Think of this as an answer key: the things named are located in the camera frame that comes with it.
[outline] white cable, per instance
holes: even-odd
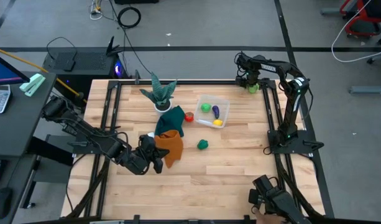
[[[361,57],[361,58],[357,58],[357,59],[354,59],[354,60],[341,60],[341,59],[338,59],[336,56],[335,56],[335,53],[334,53],[334,44],[335,44],[335,42],[337,42],[337,40],[338,40],[338,37],[341,35],[341,33],[342,33],[342,31],[345,29],[345,27],[356,17],[356,16],[358,16],[359,15],[359,13],[358,12],[361,12],[370,2],[371,2],[372,0],[370,0],[370,1],[368,1],[361,9],[360,9],[360,11],[357,11],[356,13],[355,13],[355,15],[352,17],[352,19],[350,19],[345,25],[344,25],[344,27],[341,29],[341,31],[339,31],[339,33],[338,33],[338,36],[337,36],[337,38],[335,38],[335,40],[334,40],[334,42],[333,42],[333,44],[331,45],[331,52],[333,53],[333,56],[334,56],[334,58],[337,60],[337,61],[339,61],[339,62],[344,62],[344,63],[347,63],[347,62],[356,62],[356,61],[358,61],[358,60],[362,60],[362,59],[366,59],[366,58],[370,58],[370,57],[374,57],[374,56],[377,56],[377,55],[380,55],[381,54],[381,52],[379,52],[379,53],[376,53],[376,54],[373,54],[373,55],[368,55],[368,56],[365,56],[365,57]]]
[[[92,14],[90,14],[90,19],[92,19],[92,20],[98,20],[98,19],[101,19],[103,17],[102,12],[99,12],[98,14],[101,15],[98,18],[92,18]]]
[[[90,19],[91,20],[98,20],[98,19],[102,19],[102,17],[103,17],[103,14],[102,14],[102,12],[101,11],[99,11],[99,10],[97,10],[97,9],[95,9],[95,12],[97,13],[97,14],[100,14],[101,16],[99,16],[98,18],[92,18],[92,12],[93,12],[93,6],[95,5],[95,0],[92,0],[92,5],[90,5],[90,8],[91,8],[91,10],[90,10]]]

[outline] purple eggplant toy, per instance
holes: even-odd
[[[218,108],[218,106],[213,106],[213,112],[214,112],[215,118],[218,119],[219,118],[219,108]]]

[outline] green ball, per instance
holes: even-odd
[[[204,113],[208,113],[211,109],[211,105],[208,104],[208,103],[203,103],[201,105],[201,110],[204,112]]]
[[[200,150],[206,149],[208,147],[208,141],[202,139],[200,142],[197,144],[197,148]]]

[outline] computer tower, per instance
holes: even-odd
[[[80,93],[84,99],[88,99],[94,79],[128,78],[118,54],[107,54],[104,48],[77,48],[76,50],[75,54],[74,48],[50,49],[43,68],[57,74],[61,81]],[[68,66],[72,60],[74,66]],[[55,88],[74,104],[84,106],[81,99],[60,83],[56,83]]]

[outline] blue light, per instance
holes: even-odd
[[[118,60],[114,66],[114,71],[117,75],[117,77],[122,78],[122,65],[121,62]]]

